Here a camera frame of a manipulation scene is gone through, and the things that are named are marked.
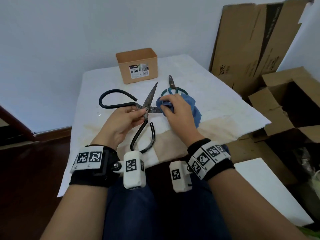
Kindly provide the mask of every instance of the teal-handled pruning shears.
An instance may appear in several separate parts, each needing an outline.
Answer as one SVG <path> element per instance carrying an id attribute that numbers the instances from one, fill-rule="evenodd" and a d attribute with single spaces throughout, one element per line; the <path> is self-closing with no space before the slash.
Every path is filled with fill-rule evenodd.
<path id="1" fill-rule="evenodd" d="M 174 80 L 173 80 L 173 78 L 172 78 L 171 75 L 169 75 L 169 85 L 170 85 L 170 88 L 164 90 L 164 91 L 161 93 L 161 96 L 163 96 L 167 91 L 168 91 L 170 94 L 173 94 L 172 91 L 171 91 L 172 89 L 174 89 L 174 90 L 176 91 L 176 93 L 178 93 L 178 91 L 180 91 L 180 92 L 185 93 L 186 95 L 189 95 L 189 94 L 186 92 L 186 90 L 183 90 L 182 88 L 176 87 L 176 86 L 174 85 Z"/>

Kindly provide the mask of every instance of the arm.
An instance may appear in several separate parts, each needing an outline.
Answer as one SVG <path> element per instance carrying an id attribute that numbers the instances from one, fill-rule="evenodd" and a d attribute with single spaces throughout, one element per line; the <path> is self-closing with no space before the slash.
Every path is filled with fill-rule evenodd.
<path id="1" fill-rule="evenodd" d="M 194 125 L 189 104 L 180 95 L 161 100 L 173 104 L 174 113 L 163 105 L 161 108 L 187 147 L 204 139 Z M 218 173 L 208 183 L 233 239 L 307 239 L 235 169 Z"/>
<path id="2" fill-rule="evenodd" d="M 135 106 L 116 109 L 91 144 L 117 150 L 133 127 L 143 123 L 146 109 Z M 41 240 L 100 240 L 107 203 L 106 187 L 70 185 Z"/>

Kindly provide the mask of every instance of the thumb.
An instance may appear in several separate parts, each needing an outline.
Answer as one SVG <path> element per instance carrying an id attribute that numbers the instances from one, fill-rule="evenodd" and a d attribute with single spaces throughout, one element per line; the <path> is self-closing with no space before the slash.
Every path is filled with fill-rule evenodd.
<path id="1" fill-rule="evenodd" d="M 160 107 L 166 117 L 170 117 L 171 115 L 173 115 L 172 111 L 167 106 L 161 105 Z"/>
<path id="2" fill-rule="evenodd" d="M 130 119 L 134 120 L 134 119 L 137 119 L 141 116 L 143 116 L 145 113 L 146 113 L 146 108 L 143 108 L 143 109 L 139 109 L 139 110 L 136 110 L 136 111 L 131 111 L 129 114 L 129 117 Z"/>

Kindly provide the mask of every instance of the dark blue pants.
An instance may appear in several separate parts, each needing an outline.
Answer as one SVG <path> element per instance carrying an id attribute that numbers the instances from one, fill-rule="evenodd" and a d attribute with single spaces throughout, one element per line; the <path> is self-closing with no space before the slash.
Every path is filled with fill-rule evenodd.
<path id="1" fill-rule="evenodd" d="M 192 190 L 179 193 L 180 208 L 167 215 L 176 225 L 171 226 L 175 236 L 178 239 L 231 239 L 207 182 L 195 174 L 191 174 L 191 180 Z M 164 236 L 161 213 L 148 184 L 141 189 L 125 189 L 121 177 L 108 190 L 103 240 L 170 239 Z"/>

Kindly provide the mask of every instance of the left hand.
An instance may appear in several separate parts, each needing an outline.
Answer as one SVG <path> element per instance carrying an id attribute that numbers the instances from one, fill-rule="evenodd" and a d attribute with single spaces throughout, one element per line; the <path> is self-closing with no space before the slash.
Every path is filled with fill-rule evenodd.
<path id="1" fill-rule="evenodd" d="M 137 110 L 136 106 L 116 109 L 91 144 L 104 145 L 117 150 L 118 145 L 124 141 L 127 133 L 144 122 L 142 116 L 145 113 L 145 108 Z"/>

